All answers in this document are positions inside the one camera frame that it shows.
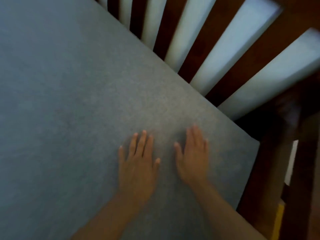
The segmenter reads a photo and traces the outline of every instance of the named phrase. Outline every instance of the gray fitted sheet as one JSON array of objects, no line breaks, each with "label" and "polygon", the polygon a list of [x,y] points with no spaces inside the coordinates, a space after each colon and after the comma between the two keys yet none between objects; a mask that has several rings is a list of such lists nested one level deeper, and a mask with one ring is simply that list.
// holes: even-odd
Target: gray fitted sheet
[{"label": "gray fitted sheet", "polygon": [[194,122],[210,180],[237,207],[258,141],[95,1],[0,0],[0,81],[0,239],[68,239],[112,197],[117,149],[142,129],[162,164],[123,239],[211,238],[174,164]]}]

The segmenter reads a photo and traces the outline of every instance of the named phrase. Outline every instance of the left hand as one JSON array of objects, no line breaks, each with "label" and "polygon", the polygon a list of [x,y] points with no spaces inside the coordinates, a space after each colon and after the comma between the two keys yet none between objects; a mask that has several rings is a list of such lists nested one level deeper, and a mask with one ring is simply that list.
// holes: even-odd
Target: left hand
[{"label": "left hand", "polygon": [[141,208],[155,190],[160,158],[152,161],[153,136],[142,132],[137,145],[138,133],[132,137],[128,159],[125,160],[124,149],[119,148],[119,195],[127,198]]}]

